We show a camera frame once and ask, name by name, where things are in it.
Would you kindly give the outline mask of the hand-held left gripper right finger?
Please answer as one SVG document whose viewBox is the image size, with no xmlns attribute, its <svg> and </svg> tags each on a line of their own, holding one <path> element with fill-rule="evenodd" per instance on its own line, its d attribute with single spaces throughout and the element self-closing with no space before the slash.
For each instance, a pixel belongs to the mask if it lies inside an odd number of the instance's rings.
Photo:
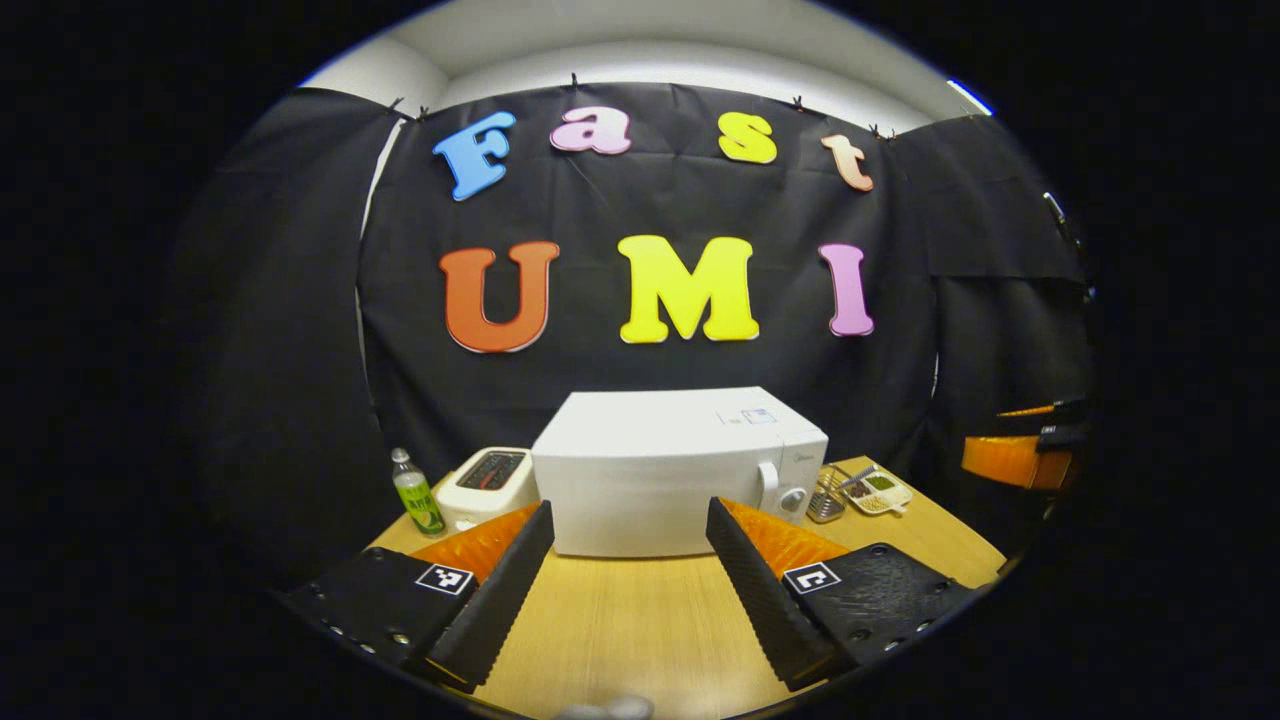
<svg viewBox="0 0 1280 720">
<path fill-rule="evenodd" d="M 850 550 L 727 498 L 705 536 L 791 691 L 878 666 L 986 594 L 890 543 Z"/>
</svg>

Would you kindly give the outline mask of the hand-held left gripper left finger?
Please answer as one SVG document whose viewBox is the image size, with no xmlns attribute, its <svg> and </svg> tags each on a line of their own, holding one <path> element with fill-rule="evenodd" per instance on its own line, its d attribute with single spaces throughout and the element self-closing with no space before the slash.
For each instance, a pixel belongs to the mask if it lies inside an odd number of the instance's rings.
<svg viewBox="0 0 1280 720">
<path fill-rule="evenodd" d="M 310 625 L 428 682 L 486 683 L 554 534 L 548 501 L 412 553 L 371 546 L 283 593 Z"/>
</svg>

